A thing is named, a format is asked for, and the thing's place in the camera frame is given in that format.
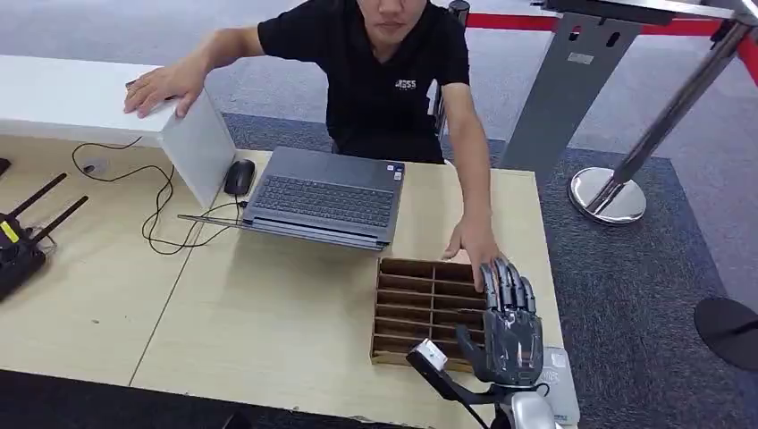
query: laptop keyboard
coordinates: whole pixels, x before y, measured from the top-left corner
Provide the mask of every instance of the laptop keyboard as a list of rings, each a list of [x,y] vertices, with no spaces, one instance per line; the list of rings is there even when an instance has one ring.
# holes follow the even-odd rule
[[[270,175],[253,206],[386,227],[392,193]]]

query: wooden table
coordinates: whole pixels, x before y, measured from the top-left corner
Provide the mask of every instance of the wooden table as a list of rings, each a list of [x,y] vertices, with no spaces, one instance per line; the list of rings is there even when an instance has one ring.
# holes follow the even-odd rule
[[[44,271],[0,303],[0,368],[127,385],[189,251],[160,257],[140,234],[164,184],[159,172],[95,182],[75,170],[75,146],[0,136],[0,157],[13,163],[0,176],[0,211],[13,210],[60,172],[68,178],[24,212],[22,224],[47,224],[82,195],[90,198],[53,232],[59,248]],[[80,157],[106,159],[109,177],[146,164],[171,169],[156,148],[86,147]],[[183,240],[189,224],[175,215],[202,211],[178,175],[173,183],[156,236]]]
[[[259,171],[269,155],[239,153]],[[493,210],[498,241],[534,285],[545,345],[562,346],[534,175],[493,171]],[[461,211],[452,167],[409,164],[394,244],[383,256],[438,259]],[[370,363],[376,270],[369,251],[229,231],[191,252],[132,385],[360,420],[476,427],[413,369]],[[483,387],[471,375],[456,378]],[[492,418],[492,407],[479,411]]]

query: chrome stanchion base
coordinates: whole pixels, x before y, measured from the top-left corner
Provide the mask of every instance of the chrome stanchion base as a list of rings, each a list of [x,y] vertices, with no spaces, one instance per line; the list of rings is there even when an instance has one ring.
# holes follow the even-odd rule
[[[634,181],[628,181],[619,194],[597,213],[587,210],[602,187],[613,176],[609,168],[585,168],[568,184],[568,197],[579,212],[606,225],[625,225],[639,220],[647,207],[644,193]]]

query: robotic hand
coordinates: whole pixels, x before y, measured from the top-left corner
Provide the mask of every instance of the robotic hand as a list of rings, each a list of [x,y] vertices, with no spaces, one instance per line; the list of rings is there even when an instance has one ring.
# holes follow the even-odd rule
[[[476,378],[491,383],[486,392],[473,393],[444,372],[447,358],[425,340],[406,359],[446,400],[463,404],[484,429],[555,429],[552,409],[537,392],[543,371],[542,319],[536,315],[532,285],[516,267],[500,258],[480,267],[484,277],[487,309],[484,311],[484,350],[473,341],[468,328],[456,328],[458,344]],[[471,408],[494,404],[491,426]]]

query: man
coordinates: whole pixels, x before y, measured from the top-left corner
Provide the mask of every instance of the man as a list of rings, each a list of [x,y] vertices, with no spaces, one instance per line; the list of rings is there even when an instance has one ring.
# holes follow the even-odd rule
[[[151,71],[129,89],[124,112],[146,116],[180,97],[183,117],[215,68],[271,55],[316,63],[329,80],[326,125],[334,151],[396,161],[442,163],[426,96],[442,86],[464,214],[443,257],[468,252],[478,266],[500,255],[492,229],[489,150],[468,86],[464,29],[428,0],[308,0],[256,27],[218,30],[178,63]]]

